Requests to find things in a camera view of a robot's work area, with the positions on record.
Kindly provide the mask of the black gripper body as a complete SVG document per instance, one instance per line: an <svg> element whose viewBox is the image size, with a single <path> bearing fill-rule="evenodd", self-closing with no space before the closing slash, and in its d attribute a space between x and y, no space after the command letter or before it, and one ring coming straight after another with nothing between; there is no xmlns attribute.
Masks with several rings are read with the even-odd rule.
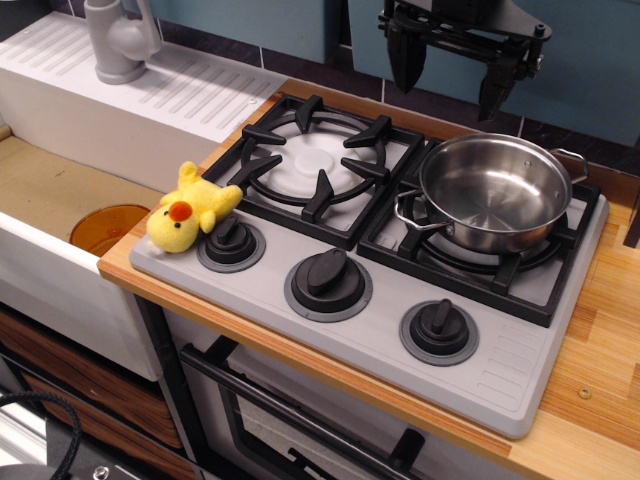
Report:
<svg viewBox="0 0 640 480"><path fill-rule="evenodd" d="M386 26L396 11L426 24L426 48L486 65L499 56L517 56L518 80L537 75L543 44L552 35L550 26L513 1L386 1L379 14L385 38Z"/></svg>

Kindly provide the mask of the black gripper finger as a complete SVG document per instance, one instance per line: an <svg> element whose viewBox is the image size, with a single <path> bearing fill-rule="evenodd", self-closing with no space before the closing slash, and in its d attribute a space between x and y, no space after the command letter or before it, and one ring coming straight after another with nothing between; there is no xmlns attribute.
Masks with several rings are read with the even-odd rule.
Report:
<svg viewBox="0 0 640 480"><path fill-rule="evenodd" d="M518 80L520 59L517 56L499 56L487 65L479 93L479 121L494 118Z"/></svg>
<svg viewBox="0 0 640 480"><path fill-rule="evenodd" d="M426 61L427 26L405 11L396 11L386 26L387 53L396 87L408 93L420 79Z"/></svg>

